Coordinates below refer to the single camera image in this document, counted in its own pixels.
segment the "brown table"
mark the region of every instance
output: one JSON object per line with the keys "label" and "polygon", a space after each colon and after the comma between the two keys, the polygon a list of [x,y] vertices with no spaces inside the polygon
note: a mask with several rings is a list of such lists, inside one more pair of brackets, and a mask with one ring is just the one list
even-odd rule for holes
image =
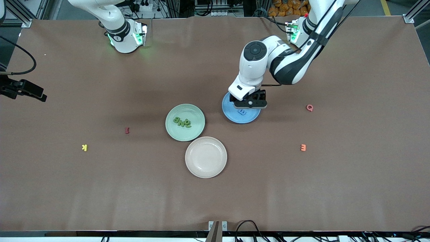
{"label": "brown table", "polygon": [[[120,54],[97,21],[34,21],[18,44],[46,103],[1,97],[1,230],[410,230],[430,224],[430,68],[401,17],[351,17],[294,86],[267,88],[257,120],[221,100],[257,18],[154,20],[152,47]],[[19,50],[9,70],[30,66]],[[274,83],[269,73],[265,83]],[[181,103],[227,148],[212,179],[165,130]],[[306,111],[312,104],[314,111]],[[130,127],[130,134],[124,134]],[[81,150],[88,144],[88,151]],[[307,151],[300,151],[301,144]]]}

